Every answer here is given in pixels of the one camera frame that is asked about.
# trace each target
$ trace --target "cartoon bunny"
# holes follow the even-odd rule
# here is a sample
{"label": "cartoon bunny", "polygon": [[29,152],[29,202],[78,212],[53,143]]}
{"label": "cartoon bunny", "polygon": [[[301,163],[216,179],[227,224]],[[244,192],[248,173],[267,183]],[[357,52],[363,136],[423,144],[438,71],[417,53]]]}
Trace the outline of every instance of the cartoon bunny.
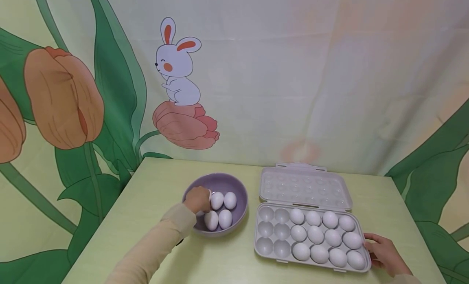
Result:
{"label": "cartoon bunny", "polygon": [[170,101],[176,106],[195,105],[200,100],[200,90],[187,77],[191,75],[193,64],[189,53],[196,52],[202,46],[195,37],[185,37],[173,44],[176,24],[172,18],[161,22],[161,37],[164,44],[156,51],[156,68],[166,80],[161,84],[166,89]]}

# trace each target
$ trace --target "bowl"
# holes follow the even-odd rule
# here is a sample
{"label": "bowl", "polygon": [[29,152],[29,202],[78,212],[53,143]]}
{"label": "bowl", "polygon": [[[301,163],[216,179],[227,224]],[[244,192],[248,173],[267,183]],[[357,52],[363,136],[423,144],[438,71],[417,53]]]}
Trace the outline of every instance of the bowl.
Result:
{"label": "bowl", "polygon": [[[205,225],[204,216],[198,216],[197,223],[194,226],[194,231],[206,237],[220,237],[233,232],[243,220],[248,210],[248,192],[246,191],[243,183],[241,183],[241,181],[239,181],[236,177],[226,173],[208,174],[191,183],[191,185],[186,189],[186,192],[182,197],[182,201],[186,199],[186,194],[189,192],[189,190],[197,186],[208,188],[212,193],[221,192],[223,195],[225,195],[227,192],[233,192],[237,198],[237,205],[234,207],[234,209],[231,210],[233,222],[229,228],[223,230],[220,228],[220,226],[217,226],[214,231],[209,231]],[[222,210],[225,209],[226,207],[223,205],[216,212],[219,214]]]}

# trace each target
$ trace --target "green table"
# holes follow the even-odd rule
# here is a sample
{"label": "green table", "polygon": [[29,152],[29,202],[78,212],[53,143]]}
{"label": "green table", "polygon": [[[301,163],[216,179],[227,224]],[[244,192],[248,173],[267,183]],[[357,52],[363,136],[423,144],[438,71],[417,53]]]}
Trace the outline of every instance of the green table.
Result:
{"label": "green table", "polygon": [[[145,158],[124,192],[64,280],[65,284],[103,283],[116,263],[155,225],[192,181],[213,172],[236,176],[247,188],[249,211],[232,234],[222,238],[191,235],[166,258],[151,283],[275,284],[386,283],[372,269],[341,273],[301,264],[282,264],[254,252],[254,228],[262,167]],[[392,179],[341,174],[351,193],[352,213],[365,232],[391,238],[414,274],[425,284],[445,283]]]}

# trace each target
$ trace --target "beige sleeve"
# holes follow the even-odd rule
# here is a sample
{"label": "beige sleeve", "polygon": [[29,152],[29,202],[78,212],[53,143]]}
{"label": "beige sleeve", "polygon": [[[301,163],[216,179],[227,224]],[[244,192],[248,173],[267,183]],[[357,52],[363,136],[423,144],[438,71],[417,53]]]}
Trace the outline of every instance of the beige sleeve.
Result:
{"label": "beige sleeve", "polygon": [[412,275],[396,275],[389,284],[421,284],[420,281]]}
{"label": "beige sleeve", "polygon": [[148,284],[173,247],[187,237],[195,215],[184,204],[171,207],[163,219],[117,263],[106,284]]}

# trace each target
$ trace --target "egg carton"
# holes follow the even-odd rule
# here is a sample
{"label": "egg carton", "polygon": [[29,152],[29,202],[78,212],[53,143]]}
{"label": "egg carton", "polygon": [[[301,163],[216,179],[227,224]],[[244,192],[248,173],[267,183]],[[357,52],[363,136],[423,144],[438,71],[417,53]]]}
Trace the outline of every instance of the egg carton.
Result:
{"label": "egg carton", "polygon": [[[295,224],[290,220],[290,212],[295,208],[300,209],[305,217],[309,211],[314,210],[320,215],[321,220],[327,211],[335,213],[338,219],[341,216],[349,216],[355,223],[352,232],[357,233],[364,241],[358,219],[346,212],[351,209],[352,200],[341,176],[328,173],[326,168],[303,163],[277,164],[276,167],[266,167],[262,170],[259,196],[266,201],[259,205],[256,216],[254,250],[259,256],[283,263],[296,262],[323,266],[340,272],[364,273],[370,270],[370,254],[363,246],[354,250],[365,260],[365,267],[361,270],[352,268],[349,263],[339,267],[334,266],[330,260],[323,264],[316,263],[311,257],[304,261],[298,260],[292,253],[297,242],[291,236],[291,228]],[[301,226],[306,232],[311,227],[306,220]],[[328,230],[322,221],[319,228],[323,234]],[[340,238],[346,233],[339,225],[334,229]],[[303,243],[309,248],[314,246],[308,237]],[[351,250],[343,242],[338,247],[332,247],[324,240],[320,245],[327,251],[337,248],[347,254]]]}

